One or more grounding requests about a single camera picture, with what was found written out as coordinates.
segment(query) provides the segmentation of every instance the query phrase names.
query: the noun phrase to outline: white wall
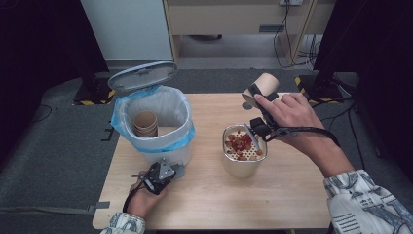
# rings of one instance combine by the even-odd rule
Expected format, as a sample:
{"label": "white wall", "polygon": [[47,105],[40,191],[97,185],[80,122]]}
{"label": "white wall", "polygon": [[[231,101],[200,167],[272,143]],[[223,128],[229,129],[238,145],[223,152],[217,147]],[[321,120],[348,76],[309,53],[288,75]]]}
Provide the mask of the white wall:
{"label": "white wall", "polygon": [[173,60],[162,0],[81,0],[106,60]]}

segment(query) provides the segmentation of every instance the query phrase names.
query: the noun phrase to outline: power outlet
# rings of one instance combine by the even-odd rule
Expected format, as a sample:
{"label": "power outlet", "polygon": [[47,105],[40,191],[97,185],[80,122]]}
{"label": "power outlet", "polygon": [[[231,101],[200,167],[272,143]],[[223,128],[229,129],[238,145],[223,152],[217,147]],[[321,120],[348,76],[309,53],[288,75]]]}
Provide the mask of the power outlet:
{"label": "power outlet", "polygon": [[301,6],[303,5],[303,0],[280,0],[281,6],[286,6],[287,3],[289,6]]}

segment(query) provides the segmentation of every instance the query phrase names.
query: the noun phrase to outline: trash can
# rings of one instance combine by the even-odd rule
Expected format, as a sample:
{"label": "trash can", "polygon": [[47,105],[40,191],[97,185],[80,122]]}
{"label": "trash can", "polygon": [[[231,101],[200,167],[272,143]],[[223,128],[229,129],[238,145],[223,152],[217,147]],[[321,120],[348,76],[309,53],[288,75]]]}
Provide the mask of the trash can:
{"label": "trash can", "polygon": [[[195,127],[190,102],[180,90],[161,85],[176,73],[174,62],[159,61],[121,71],[108,81],[117,92],[137,90],[116,100],[111,125],[149,164],[165,158],[171,165],[185,166],[191,159]],[[140,137],[133,132],[133,118],[144,110],[157,115],[158,136]]]}

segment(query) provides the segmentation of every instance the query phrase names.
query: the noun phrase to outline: trash can lid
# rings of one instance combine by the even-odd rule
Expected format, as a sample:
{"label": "trash can lid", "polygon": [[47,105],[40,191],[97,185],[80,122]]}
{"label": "trash can lid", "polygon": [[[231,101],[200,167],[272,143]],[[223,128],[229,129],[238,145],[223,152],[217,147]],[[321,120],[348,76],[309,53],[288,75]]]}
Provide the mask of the trash can lid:
{"label": "trash can lid", "polygon": [[116,73],[107,84],[112,90],[127,92],[148,88],[171,79],[178,71],[172,61],[142,64]]}

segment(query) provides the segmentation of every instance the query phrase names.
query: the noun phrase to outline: sleeve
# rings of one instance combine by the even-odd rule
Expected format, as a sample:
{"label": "sleeve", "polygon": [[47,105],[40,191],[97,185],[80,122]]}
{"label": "sleeve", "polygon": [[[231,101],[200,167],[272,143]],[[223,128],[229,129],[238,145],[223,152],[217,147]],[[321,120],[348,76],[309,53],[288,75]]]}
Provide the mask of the sleeve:
{"label": "sleeve", "polygon": [[363,171],[324,180],[336,233],[413,233],[413,215]]}
{"label": "sleeve", "polygon": [[145,220],[142,218],[126,213],[115,213],[110,219],[109,226],[100,234],[143,234],[144,231]]}

